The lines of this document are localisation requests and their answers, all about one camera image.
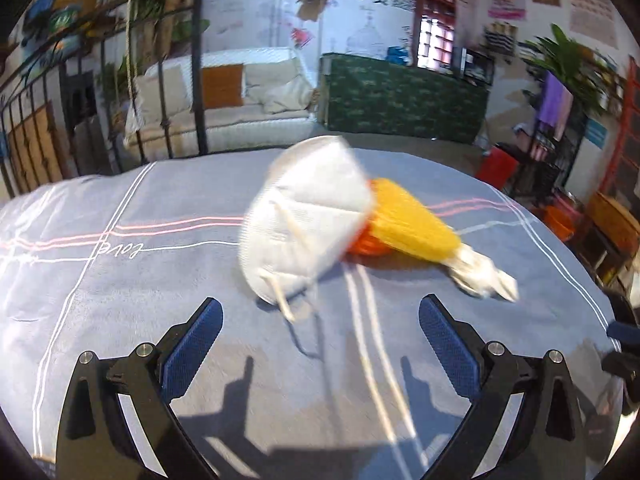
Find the white tissue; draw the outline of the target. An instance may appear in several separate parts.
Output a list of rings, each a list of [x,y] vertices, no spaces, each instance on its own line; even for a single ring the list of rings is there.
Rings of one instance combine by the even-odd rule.
[[[444,261],[444,266],[450,278],[468,295],[477,298],[499,296],[509,302],[520,299],[516,279],[469,245],[462,244],[451,258]]]

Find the yellow foam fruit net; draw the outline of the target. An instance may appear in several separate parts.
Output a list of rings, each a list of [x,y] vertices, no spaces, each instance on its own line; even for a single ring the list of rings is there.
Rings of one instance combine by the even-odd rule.
[[[421,260],[440,263],[462,246],[457,234],[397,183],[371,181],[375,206],[369,232],[380,243]]]

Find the white face mask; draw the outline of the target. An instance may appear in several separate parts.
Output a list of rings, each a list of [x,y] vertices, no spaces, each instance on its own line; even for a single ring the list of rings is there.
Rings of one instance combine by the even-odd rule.
[[[366,227],[375,198],[340,136],[315,136],[284,151],[246,212],[239,260],[254,294],[293,323],[288,300],[318,281]]]

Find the orange plastic bucket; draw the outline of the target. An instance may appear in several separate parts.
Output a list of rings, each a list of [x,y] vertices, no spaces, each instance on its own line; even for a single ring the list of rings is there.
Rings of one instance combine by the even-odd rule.
[[[574,235],[580,218],[570,214],[565,208],[547,205],[541,209],[544,225],[563,243],[568,242]]]

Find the blue striped bed sheet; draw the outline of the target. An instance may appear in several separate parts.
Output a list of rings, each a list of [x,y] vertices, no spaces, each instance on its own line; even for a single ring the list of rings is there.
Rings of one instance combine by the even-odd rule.
[[[416,479],[456,431],[458,396],[418,321],[436,295],[522,356],[561,351],[577,389],[586,471],[614,442],[622,386],[601,368],[613,312],[572,253],[522,206],[416,156],[361,150],[518,282],[514,304],[465,295],[401,255],[344,261],[295,298],[260,301],[239,262],[242,215],[273,150],[156,162],[47,185],[1,211],[1,406],[25,448],[55,454],[75,362],[155,342],[213,297],[224,327],[172,409],[224,479]]]

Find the black metal rack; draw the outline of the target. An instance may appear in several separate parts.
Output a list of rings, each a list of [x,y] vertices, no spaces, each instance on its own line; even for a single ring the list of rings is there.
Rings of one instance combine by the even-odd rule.
[[[513,158],[518,169],[510,182],[512,198],[541,202],[556,188],[562,188],[574,167],[587,118],[584,110],[574,105],[559,139],[554,129],[537,117],[531,125],[516,127]]]

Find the red bag on floor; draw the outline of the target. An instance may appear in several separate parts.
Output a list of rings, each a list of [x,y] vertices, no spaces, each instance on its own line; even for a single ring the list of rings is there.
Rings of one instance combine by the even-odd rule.
[[[495,145],[483,156],[475,177],[502,191],[516,170],[518,170],[518,161],[507,151]]]

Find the pink towel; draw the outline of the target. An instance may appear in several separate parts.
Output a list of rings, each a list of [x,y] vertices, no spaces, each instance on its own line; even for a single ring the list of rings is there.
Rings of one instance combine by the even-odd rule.
[[[560,97],[560,105],[558,108],[558,116],[556,116],[556,123],[554,127],[554,140],[559,141],[564,134],[568,118],[570,118],[570,111],[572,110],[574,96],[564,88]]]

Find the purple towel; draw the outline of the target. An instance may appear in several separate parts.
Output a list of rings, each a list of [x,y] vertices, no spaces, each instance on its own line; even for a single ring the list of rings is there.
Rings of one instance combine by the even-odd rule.
[[[548,72],[544,78],[541,102],[537,119],[549,127],[555,127],[559,121],[562,99],[565,93],[564,84],[554,73]]]

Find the potted green plant right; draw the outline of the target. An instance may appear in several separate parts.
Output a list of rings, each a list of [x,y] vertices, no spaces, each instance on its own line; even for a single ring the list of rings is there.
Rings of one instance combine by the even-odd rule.
[[[521,41],[518,47],[524,63],[537,76],[549,73],[579,102],[586,114],[601,115],[599,87],[582,71],[580,44],[567,37],[557,24],[551,25],[551,36],[537,36]]]

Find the small television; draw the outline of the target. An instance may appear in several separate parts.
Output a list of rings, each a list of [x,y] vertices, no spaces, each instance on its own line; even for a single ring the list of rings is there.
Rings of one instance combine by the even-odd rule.
[[[458,79],[477,86],[490,87],[494,82],[495,58],[465,47],[454,47],[451,70]]]

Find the white wicker swing sofa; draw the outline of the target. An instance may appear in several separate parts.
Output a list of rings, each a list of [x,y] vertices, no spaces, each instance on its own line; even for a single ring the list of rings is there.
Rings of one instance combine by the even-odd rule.
[[[170,58],[134,78],[122,139],[132,157],[200,154],[191,61]],[[209,153],[287,146],[310,136],[318,90],[296,50],[206,52],[200,76]]]

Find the brown cushion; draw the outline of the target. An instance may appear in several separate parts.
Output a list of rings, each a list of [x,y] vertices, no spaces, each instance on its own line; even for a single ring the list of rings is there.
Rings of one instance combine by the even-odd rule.
[[[206,110],[244,104],[243,64],[208,66],[201,69],[203,106]]]

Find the green patterned covered table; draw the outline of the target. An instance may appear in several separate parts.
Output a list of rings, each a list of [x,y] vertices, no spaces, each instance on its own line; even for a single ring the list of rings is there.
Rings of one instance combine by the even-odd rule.
[[[453,76],[339,53],[322,55],[319,92],[326,130],[462,144],[480,133],[489,98],[487,88]]]

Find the black iron bed frame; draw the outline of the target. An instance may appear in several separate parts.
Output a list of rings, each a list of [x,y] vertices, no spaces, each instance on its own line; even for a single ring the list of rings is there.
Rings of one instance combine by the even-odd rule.
[[[1,193],[206,155],[204,0],[36,0],[1,81]]]

